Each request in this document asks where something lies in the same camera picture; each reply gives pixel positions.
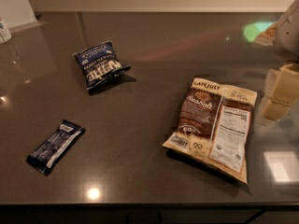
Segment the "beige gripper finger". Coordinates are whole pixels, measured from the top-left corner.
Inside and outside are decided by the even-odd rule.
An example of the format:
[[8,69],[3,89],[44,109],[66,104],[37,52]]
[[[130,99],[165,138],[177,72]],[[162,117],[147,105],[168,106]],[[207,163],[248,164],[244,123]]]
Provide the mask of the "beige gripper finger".
[[263,98],[261,101],[261,116],[264,119],[270,119],[277,121],[282,119],[288,112],[290,108],[277,101],[272,101],[271,99]]

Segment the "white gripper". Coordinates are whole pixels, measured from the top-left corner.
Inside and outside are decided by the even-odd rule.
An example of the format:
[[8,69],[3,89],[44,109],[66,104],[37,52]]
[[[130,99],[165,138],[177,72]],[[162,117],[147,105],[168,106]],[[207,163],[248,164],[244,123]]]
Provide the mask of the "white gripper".
[[270,97],[293,105],[299,99],[299,0],[294,0],[278,19],[274,51],[279,58],[295,63],[284,63],[278,69]]

